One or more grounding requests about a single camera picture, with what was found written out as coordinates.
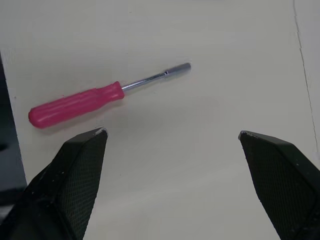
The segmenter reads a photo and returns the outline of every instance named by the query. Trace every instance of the white surface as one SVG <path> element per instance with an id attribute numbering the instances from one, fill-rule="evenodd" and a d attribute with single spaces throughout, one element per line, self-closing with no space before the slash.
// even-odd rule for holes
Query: white surface
<path id="1" fill-rule="evenodd" d="M 291 0 L 4 0 L 1 51 L 27 180 L 78 133 L 109 133 L 85 239 L 279 239 L 237 137 L 296 144 L 312 115 Z M 192 71 L 39 130 L 31 107 L 191 61 Z"/>

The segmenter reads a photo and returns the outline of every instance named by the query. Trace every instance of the screwdriver handle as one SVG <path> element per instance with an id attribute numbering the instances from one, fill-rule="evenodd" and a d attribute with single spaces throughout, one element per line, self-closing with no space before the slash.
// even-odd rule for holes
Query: screwdriver handle
<path id="1" fill-rule="evenodd" d="M 125 97 L 118 81 L 101 88 L 92 88 L 71 96 L 32 108 L 29 121 L 36 128 L 44 129 L 79 115 L 92 112 L 103 105 Z"/>

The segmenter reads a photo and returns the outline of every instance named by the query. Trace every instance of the metal shaft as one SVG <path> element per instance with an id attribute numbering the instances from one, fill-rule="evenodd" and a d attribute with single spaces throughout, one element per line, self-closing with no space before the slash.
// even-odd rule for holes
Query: metal shaft
<path id="1" fill-rule="evenodd" d="M 154 75 L 154 76 L 151 76 L 151 77 L 139 80 L 139 81 L 135 81 L 135 82 L 130 83 L 128 85 L 125 85 L 121 88 L 123 91 L 128 91 L 128 90 L 137 88 L 139 86 L 145 85 L 147 83 L 150 83 L 154 80 L 166 78 L 166 77 L 172 76 L 174 74 L 178 74 L 178 73 L 183 73 L 183 72 L 188 71 L 190 69 L 191 69 L 191 65 L 190 65 L 190 63 L 187 62 L 187 63 L 181 64 L 181 65 L 172 67 L 170 69 L 167 69 L 164 72 L 161 72 L 157 75 Z"/>

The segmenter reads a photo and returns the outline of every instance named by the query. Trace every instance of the pink screwdriver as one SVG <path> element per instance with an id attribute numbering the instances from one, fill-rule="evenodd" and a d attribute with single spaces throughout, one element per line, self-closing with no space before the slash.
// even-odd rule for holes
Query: pink screwdriver
<path id="1" fill-rule="evenodd" d="M 125 86 L 121 86 L 120 83 L 116 81 L 105 87 L 92 88 L 71 96 L 63 97 L 32 108 L 28 115 L 29 121 L 33 126 L 44 129 L 97 110 L 107 103 L 123 99 L 125 92 L 128 90 L 142 86 L 153 80 L 169 77 L 190 69 L 190 63 L 184 63 Z"/>

